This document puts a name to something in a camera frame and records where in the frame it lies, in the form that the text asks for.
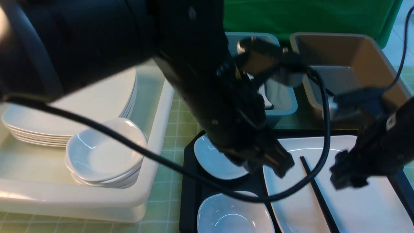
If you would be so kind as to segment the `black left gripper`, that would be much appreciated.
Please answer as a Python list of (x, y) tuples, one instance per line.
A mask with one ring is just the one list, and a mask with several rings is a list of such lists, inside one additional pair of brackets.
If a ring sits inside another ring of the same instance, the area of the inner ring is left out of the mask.
[(229, 161), (249, 173), (266, 165), (283, 178), (295, 164), (267, 125), (256, 129), (247, 123), (212, 124), (210, 141)]

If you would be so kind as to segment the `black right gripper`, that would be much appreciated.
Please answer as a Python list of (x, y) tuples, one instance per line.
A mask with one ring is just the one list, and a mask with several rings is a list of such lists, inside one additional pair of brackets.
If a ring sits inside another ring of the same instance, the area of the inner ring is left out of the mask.
[(395, 174), (402, 166), (402, 146), (385, 131), (361, 131), (351, 150), (339, 152), (330, 167), (330, 181), (337, 190), (361, 188), (370, 177)]

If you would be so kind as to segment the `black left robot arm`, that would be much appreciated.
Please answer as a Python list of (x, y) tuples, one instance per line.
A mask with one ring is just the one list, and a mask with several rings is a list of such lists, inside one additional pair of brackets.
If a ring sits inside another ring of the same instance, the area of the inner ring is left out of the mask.
[(294, 55), (243, 38), (232, 56), (222, 0), (2, 0), (1, 100), (118, 134), (49, 106), (155, 59), (211, 142), (248, 171), (267, 165), (282, 178), (294, 159), (266, 124), (258, 87), (279, 69), (288, 85)]

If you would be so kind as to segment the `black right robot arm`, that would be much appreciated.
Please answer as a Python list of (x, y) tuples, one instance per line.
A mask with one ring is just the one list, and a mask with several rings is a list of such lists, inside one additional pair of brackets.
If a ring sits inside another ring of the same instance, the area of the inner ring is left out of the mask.
[(371, 176), (391, 176), (413, 161), (413, 98), (362, 130), (330, 168), (335, 189), (361, 188)]

